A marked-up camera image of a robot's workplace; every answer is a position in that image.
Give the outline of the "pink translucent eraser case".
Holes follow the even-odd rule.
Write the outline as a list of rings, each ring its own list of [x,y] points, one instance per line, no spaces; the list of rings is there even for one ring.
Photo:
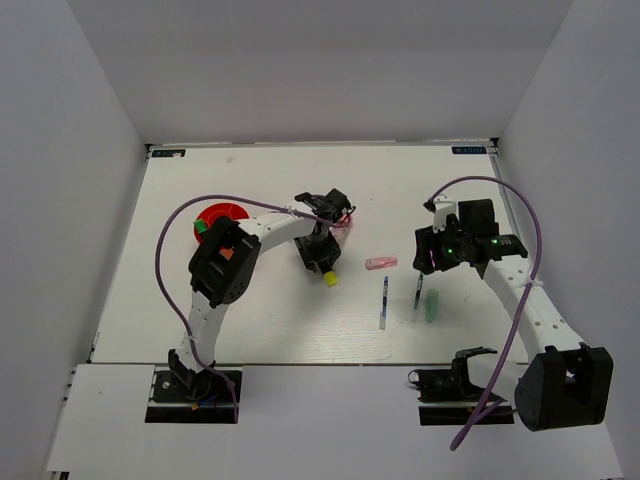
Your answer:
[[[387,269],[397,266],[398,259],[394,256],[367,258],[364,265],[368,271]]]

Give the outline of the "green gel pen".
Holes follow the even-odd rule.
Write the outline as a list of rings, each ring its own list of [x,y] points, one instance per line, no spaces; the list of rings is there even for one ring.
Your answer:
[[[423,279],[424,279],[424,275],[422,272],[420,272],[418,276],[414,300],[413,300],[413,307],[412,307],[412,314],[411,314],[412,323],[417,323],[419,310],[420,310],[420,299],[421,299],[421,293],[423,288]]]

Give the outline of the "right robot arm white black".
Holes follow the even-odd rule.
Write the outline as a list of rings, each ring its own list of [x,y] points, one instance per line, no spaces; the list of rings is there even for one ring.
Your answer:
[[[415,232],[414,268],[429,275],[470,265],[518,323],[528,365],[505,363],[493,394],[514,406],[531,431],[601,423],[613,359],[605,348],[588,346],[532,279],[526,248],[500,232],[492,201],[439,195],[425,207],[434,219]]]

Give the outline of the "yellow capped black highlighter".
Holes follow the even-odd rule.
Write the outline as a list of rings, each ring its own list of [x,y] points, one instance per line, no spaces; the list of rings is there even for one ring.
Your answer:
[[[338,284],[338,277],[333,270],[325,272],[323,278],[328,287],[334,287]]]

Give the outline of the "right blue table label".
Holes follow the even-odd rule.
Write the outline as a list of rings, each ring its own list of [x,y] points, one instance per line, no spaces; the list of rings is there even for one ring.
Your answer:
[[[486,155],[487,149],[484,146],[452,146],[452,153],[454,155]]]

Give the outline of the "red round pen holder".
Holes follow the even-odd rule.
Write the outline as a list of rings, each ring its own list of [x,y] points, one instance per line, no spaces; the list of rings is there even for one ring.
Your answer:
[[[210,227],[213,225],[213,223],[218,218],[221,218],[221,217],[227,217],[231,220],[238,221],[238,220],[248,219],[250,215],[243,207],[241,207],[238,204],[230,203],[230,202],[222,202],[222,203],[216,203],[208,206],[207,208],[205,208],[203,211],[200,212],[200,214],[196,217],[196,219],[201,218],[205,220],[206,223],[208,224],[208,230],[209,230]],[[193,222],[193,233],[198,243],[202,242],[203,237],[207,233],[207,231],[205,233],[198,234],[194,229],[194,222]]]

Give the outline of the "blue gel pen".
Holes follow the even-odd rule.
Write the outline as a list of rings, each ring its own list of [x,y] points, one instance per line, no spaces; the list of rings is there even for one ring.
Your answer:
[[[387,310],[388,310],[388,295],[389,295],[389,277],[385,276],[383,280],[381,310],[379,315],[379,330],[386,330],[387,324]]]

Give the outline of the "blue table label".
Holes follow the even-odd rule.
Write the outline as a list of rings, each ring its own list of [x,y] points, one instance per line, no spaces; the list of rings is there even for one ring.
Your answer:
[[[152,158],[182,158],[185,155],[185,149],[155,149],[151,152]]]
[[[454,155],[486,155],[487,149],[484,146],[452,146],[452,153]]]

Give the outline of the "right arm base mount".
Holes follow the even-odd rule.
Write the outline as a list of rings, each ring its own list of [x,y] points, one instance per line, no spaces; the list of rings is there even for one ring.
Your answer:
[[[421,426],[464,426],[483,393],[459,386],[451,369],[414,369],[407,381],[418,392]]]

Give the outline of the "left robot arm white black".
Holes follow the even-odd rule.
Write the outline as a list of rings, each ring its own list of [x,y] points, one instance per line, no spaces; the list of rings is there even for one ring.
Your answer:
[[[169,369],[188,398],[202,398],[210,378],[223,376],[214,371],[217,338],[229,306],[246,292],[260,255],[292,241],[307,270],[322,274],[328,286],[337,284],[334,264],[341,246],[333,231],[354,210],[344,193],[304,192],[286,207],[257,205],[267,212],[241,220],[222,216],[202,229],[189,262],[191,308],[188,315],[178,314],[185,334],[168,353]]]

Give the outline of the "pink capped clear marker tube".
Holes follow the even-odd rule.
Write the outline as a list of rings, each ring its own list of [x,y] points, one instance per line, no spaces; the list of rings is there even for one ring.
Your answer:
[[[353,224],[352,216],[344,215],[339,220],[336,226],[330,228],[330,231],[340,248],[344,247],[346,243],[346,239],[352,228],[352,224]]]

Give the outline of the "green capped black highlighter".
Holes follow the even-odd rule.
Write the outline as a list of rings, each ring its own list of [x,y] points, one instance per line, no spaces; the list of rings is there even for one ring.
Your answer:
[[[208,230],[208,224],[205,220],[198,218],[194,221],[194,229],[198,234],[205,233]]]

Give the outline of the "left blue table label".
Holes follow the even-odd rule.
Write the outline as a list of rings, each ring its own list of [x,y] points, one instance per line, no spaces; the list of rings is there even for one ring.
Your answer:
[[[152,158],[182,158],[185,155],[185,149],[155,149],[151,152]]]

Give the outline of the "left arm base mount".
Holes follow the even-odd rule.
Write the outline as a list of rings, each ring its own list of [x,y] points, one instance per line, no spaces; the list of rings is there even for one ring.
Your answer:
[[[219,377],[206,372],[203,383],[188,389],[170,370],[154,372],[146,424],[236,424],[238,418],[232,395]]]

